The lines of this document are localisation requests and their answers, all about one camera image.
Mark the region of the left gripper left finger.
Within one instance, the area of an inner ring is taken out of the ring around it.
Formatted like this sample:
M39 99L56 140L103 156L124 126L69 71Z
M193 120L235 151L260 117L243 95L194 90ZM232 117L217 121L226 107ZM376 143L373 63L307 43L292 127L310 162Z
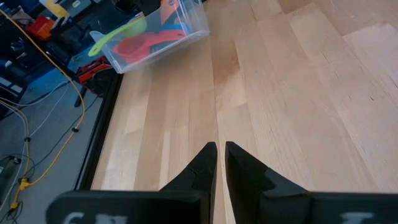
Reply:
M208 142L188 165L161 192L193 192L201 196L200 223L213 223L218 152Z

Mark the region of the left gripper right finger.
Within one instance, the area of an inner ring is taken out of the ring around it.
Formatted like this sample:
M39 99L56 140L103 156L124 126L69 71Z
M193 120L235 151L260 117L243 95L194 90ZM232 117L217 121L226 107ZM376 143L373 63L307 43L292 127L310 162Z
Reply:
M236 223L307 223L308 191L235 142L225 146L226 180Z

